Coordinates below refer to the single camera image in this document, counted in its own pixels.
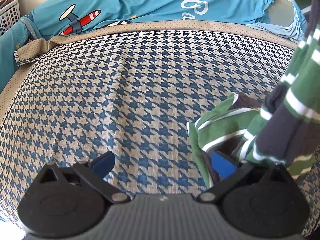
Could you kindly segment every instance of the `gray gripper base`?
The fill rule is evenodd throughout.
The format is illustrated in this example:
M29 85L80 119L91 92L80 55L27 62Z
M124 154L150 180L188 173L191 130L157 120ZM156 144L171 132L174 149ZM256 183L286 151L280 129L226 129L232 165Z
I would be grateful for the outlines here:
M234 229L212 204L186 195L137 194L132 202L113 205L94 228L68 240L254 240ZM303 240L301 235L281 238ZM26 236L24 240L44 240Z

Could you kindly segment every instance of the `laundry basket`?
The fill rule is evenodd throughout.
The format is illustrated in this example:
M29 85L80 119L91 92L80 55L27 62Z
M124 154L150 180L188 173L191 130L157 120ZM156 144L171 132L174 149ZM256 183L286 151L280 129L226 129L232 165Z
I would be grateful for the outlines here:
M20 19L19 1L14 0L0 10L0 36Z

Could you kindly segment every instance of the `blue blanket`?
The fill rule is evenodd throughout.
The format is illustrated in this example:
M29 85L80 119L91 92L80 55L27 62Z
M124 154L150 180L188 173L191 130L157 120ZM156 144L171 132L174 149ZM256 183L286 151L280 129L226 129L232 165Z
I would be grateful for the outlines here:
M48 0L0 37L0 92L15 71L13 52L29 39L164 20L252 24L275 0Z

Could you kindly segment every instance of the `houndstooth fabric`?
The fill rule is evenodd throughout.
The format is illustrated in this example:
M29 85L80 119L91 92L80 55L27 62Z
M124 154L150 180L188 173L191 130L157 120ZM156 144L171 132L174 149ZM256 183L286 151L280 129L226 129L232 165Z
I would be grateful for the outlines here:
M205 189L186 123L230 92L262 101L293 50L206 31L106 35L39 58L0 124L0 205L20 198L46 162L69 166L112 150L108 181L136 192Z

